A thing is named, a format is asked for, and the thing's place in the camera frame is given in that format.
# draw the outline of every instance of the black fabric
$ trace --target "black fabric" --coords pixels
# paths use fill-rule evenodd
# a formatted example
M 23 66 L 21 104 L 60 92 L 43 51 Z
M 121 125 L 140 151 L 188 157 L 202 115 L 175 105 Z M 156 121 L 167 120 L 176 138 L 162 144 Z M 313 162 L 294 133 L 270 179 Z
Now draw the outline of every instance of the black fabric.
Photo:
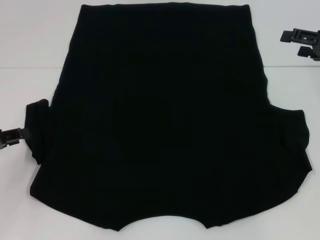
M 311 166 L 302 110 L 270 104 L 245 6 L 81 7 L 51 106 L 27 106 L 30 194 L 113 230 L 221 226 L 277 206 Z

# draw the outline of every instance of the white surface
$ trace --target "white surface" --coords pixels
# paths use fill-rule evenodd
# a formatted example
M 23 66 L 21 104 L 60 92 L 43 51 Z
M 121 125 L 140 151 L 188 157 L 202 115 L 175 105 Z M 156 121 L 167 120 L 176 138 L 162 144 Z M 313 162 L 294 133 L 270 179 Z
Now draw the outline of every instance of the white surface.
M 253 24 L 265 65 L 314 65 L 316 63 L 310 59 L 296 56 L 298 48 L 293 43 L 281 45 L 279 42 L 283 30 L 320 29 L 319 25 L 315 25 L 320 2 L 295 2 L 224 1 L 228 5 L 251 4 Z M 115 1 L 92 0 L 82 3 L 99 5 Z M 26 104 L 42 98 L 51 100 L 61 73 L 61 68 L 56 67 L 61 67 L 65 60 L 79 9 L 80 4 L 75 0 L 0 1 L 1 129 L 23 127 Z M 307 153 L 313 171 L 307 176 L 298 194 L 287 202 L 222 227 L 205 229 L 201 223 L 192 219 L 164 216 L 137 221 L 115 232 L 60 213 L 31 197 L 29 187 L 38 166 L 25 142 L 21 141 L 18 145 L 0 151 L 0 239 L 319 239 L 320 67 L 266 67 L 265 73 L 271 103 L 284 109 L 303 109 L 310 130 Z

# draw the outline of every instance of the black t-shirt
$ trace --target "black t-shirt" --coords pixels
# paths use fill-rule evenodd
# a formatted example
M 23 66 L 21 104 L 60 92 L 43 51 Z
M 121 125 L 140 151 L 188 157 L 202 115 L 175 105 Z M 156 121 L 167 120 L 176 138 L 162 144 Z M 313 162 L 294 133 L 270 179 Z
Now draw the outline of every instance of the black t-shirt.
M 274 107 L 245 6 L 83 5 L 52 104 L 30 104 L 30 194 L 114 230 L 172 215 L 220 226 L 292 197 L 302 110 Z

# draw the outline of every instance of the white table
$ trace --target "white table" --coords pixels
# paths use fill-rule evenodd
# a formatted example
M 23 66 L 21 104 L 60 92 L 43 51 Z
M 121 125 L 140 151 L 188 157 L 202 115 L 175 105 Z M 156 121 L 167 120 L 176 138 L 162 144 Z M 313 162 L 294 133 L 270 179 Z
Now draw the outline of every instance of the white table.
M 85 0 L 82 4 L 115 2 Z M 39 167 L 22 140 L 20 144 L 0 151 L 1 240 L 319 239 L 320 63 L 297 57 L 299 45 L 281 43 L 279 39 L 283 30 L 320 29 L 317 21 L 320 1 L 193 2 L 251 5 L 253 25 L 268 77 L 269 99 L 280 108 L 304 110 L 310 130 L 307 153 L 313 171 L 309 173 L 299 192 L 275 208 L 222 227 L 205 229 L 201 223 L 192 219 L 163 216 L 140 220 L 115 232 L 60 213 L 31 197 L 29 188 Z M 80 6 L 77 0 L 0 2 L 1 129 L 23 127 L 27 104 L 43 98 L 51 100 Z

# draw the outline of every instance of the white background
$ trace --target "white background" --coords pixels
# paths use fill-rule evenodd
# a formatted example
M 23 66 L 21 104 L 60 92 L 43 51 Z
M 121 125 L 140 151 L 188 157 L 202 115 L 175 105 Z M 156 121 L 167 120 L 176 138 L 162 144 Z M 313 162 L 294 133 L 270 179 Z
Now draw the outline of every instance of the white background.
M 27 104 L 51 100 L 82 4 L 160 3 L 152 0 L 0 0 L 0 128 L 23 128 Z M 320 62 L 281 43 L 283 30 L 320 30 L 317 0 L 201 0 L 251 7 L 271 103 L 305 112 L 313 171 L 287 202 L 222 227 L 205 229 L 174 216 L 140 220 L 120 232 L 102 229 L 29 195 L 39 167 L 22 140 L 0 151 L 1 240 L 317 240 L 320 239 Z M 237 64 L 241 56 L 230 58 Z

